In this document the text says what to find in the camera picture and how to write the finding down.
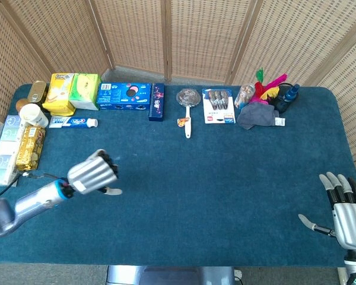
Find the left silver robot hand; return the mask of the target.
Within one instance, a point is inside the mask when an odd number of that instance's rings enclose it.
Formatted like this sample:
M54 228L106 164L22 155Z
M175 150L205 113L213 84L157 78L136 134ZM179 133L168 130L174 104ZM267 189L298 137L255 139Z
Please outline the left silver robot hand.
M98 149L85 161L70 168L67 174L69 185L83 195L93 191L111 196L121 195L121 189L110 187L117 179L118 165L113 163L104 149Z

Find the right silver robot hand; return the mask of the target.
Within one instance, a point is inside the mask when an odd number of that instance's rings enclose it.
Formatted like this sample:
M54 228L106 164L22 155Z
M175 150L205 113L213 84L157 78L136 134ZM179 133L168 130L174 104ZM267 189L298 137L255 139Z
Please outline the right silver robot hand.
M320 174L332 210L334 228L320 226L299 214L300 221L310 230L335 238L347 250L356 250L356 181L332 172Z

